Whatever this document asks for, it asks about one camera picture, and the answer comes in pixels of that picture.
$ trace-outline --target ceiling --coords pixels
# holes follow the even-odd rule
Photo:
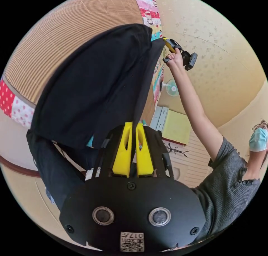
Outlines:
[[[255,52],[231,22],[206,3],[156,1],[163,36],[174,39],[189,53],[198,54],[188,75],[206,115],[216,127],[225,124],[249,105],[266,80]],[[165,66],[164,81],[172,78]],[[180,98],[166,91],[158,105],[185,113]]]

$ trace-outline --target wall fan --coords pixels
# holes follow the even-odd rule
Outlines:
[[[179,95],[179,91],[174,79],[169,80],[167,83],[162,81],[160,84],[160,91],[163,91],[164,88],[166,88],[167,94],[172,97]]]

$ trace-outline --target face mask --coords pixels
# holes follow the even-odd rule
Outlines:
[[[256,129],[249,140],[249,150],[253,152],[268,150],[267,140],[268,130],[263,128]]]

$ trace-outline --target screw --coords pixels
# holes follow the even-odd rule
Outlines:
[[[136,188],[136,184],[134,184],[133,182],[129,182],[127,185],[127,188],[129,190],[134,190]]]
[[[194,236],[199,232],[199,227],[194,227],[191,231],[190,231],[190,235]]]
[[[74,232],[74,229],[70,226],[70,225],[66,225],[66,230],[69,232],[69,233],[73,233]]]

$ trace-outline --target red polka dot fabric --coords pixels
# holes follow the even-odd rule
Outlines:
[[[15,95],[7,87],[4,81],[1,80],[0,81],[0,108],[9,117],[11,117],[14,98],[15,98]]]
[[[15,96],[3,79],[0,81],[0,108],[14,121],[31,128],[34,109]]]

